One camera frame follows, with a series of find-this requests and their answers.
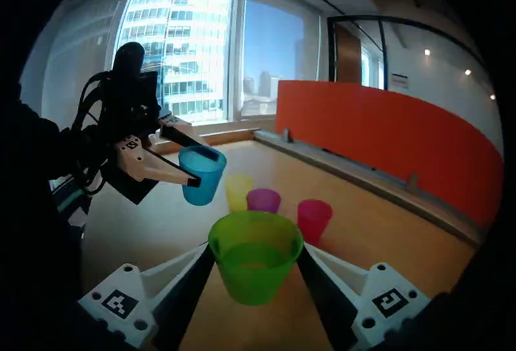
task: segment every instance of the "window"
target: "window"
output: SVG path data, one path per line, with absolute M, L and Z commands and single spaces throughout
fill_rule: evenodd
M 316 80 L 318 59 L 317 12 L 294 0 L 247 0 L 241 115 L 275 114 L 279 81 Z
M 154 30 L 152 35 L 164 35 L 165 34 L 165 25 L 154 25 Z
M 127 40 L 129 38 L 129 28 L 125 28 L 123 31 L 122 31 L 122 40 Z
M 385 89 L 384 87 L 384 75 L 383 75 L 383 62 L 378 59 L 378 89 Z
M 362 86 L 369 86 L 369 62 L 370 55 L 365 48 L 362 47 Z
M 236 2 L 237 13 L 232 14 Z M 116 46 L 142 43 L 143 68 L 159 74 L 159 104 L 166 103 L 186 121 L 274 115 L 280 80 L 317 80 L 323 56 L 320 14 L 301 1 L 129 0 L 128 4 L 138 6 L 121 19 Z M 236 25 L 235 35 L 229 35 L 231 25 Z M 232 70 L 230 56 L 237 57 Z M 375 83 L 377 72 L 369 76 Z M 229 102 L 230 94 L 238 104 Z
M 168 36 L 169 37 L 189 37 L 190 36 L 190 27 L 183 26 L 172 26 L 168 28 Z

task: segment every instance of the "orange wall panel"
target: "orange wall panel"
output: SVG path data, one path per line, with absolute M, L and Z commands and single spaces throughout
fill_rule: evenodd
M 351 83 L 280 81 L 276 129 L 437 196 L 480 226 L 498 211 L 503 160 L 474 126 L 426 101 Z

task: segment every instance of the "plastic cup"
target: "plastic cup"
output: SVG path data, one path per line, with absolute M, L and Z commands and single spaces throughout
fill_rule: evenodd
M 219 219 L 208 242 L 229 295 L 244 305 L 271 301 L 303 249 L 293 222 L 260 211 Z
M 332 218 L 332 207 L 323 201 L 307 199 L 297 206 L 297 226 L 303 239 L 316 245 Z
M 201 178 L 199 187 L 183 186 L 186 201 L 195 206 L 211 202 L 226 166 L 226 157 L 209 146 L 187 146 L 179 151 L 179 166 Z
M 276 214 L 281 203 L 281 196 L 268 188 L 256 188 L 247 194 L 247 209 L 267 211 Z
M 249 175 L 228 175 L 225 185 L 231 212 L 247 210 L 246 196 L 253 189 L 253 182 Z

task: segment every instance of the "sky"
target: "sky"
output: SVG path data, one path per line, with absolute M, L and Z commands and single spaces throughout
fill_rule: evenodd
M 294 79 L 295 42 L 304 35 L 302 18 L 247 0 L 244 35 L 244 76 L 254 78 L 255 91 L 262 71 Z

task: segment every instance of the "pink cup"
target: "pink cup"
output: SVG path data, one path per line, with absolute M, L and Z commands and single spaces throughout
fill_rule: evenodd
M 297 226 L 305 242 L 316 245 L 332 218 L 332 207 L 323 201 L 307 199 L 297 206 Z
M 268 188 L 256 188 L 247 193 L 247 209 L 278 213 L 281 196 Z

